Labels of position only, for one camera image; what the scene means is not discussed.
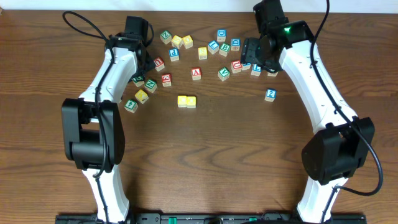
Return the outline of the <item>yellow C block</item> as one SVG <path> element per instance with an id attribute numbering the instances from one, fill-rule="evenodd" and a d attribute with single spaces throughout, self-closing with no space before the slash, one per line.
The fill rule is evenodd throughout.
<path id="1" fill-rule="evenodd" d="M 186 108 L 187 107 L 187 96 L 186 95 L 178 95 L 177 105 L 179 108 Z"/>

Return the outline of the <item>yellow O block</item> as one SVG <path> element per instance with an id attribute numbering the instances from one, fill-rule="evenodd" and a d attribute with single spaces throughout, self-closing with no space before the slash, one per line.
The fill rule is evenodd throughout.
<path id="1" fill-rule="evenodd" d="M 187 96 L 187 108 L 196 108 L 197 98 L 195 96 Z"/>

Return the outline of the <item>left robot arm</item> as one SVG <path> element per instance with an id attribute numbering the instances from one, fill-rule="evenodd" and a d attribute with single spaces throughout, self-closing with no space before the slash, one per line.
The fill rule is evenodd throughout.
<path id="1" fill-rule="evenodd" d="M 119 164 L 125 135 L 119 103 L 127 85 L 141 82 L 155 63 L 147 51 L 153 28 L 129 16 L 124 32 L 95 36 L 104 41 L 104 61 L 90 86 L 62 104 L 65 155 L 88 179 L 98 206 L 95 223 L 131 223 Z"/>

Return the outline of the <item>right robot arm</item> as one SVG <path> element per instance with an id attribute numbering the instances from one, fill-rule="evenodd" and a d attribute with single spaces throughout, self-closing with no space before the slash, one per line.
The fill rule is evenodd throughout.
<path id="1" fill-rule="evenodd" d="M 269 74 L 284 71 L 296 87 L 309 115 L 313 137 L 302 149 L 308 180 L 294 213 L 263 217 L 263 223 L 365 223 L 364 215 L 334 215 L 332 206 L 345 183 L 362 167 L 375 128 L 345 102 L 318 53 L 317 34 L 306 22 L 291 22 L 279 0 L 253 8 L 258 38 L 247 38 L 242 63 Z"/>

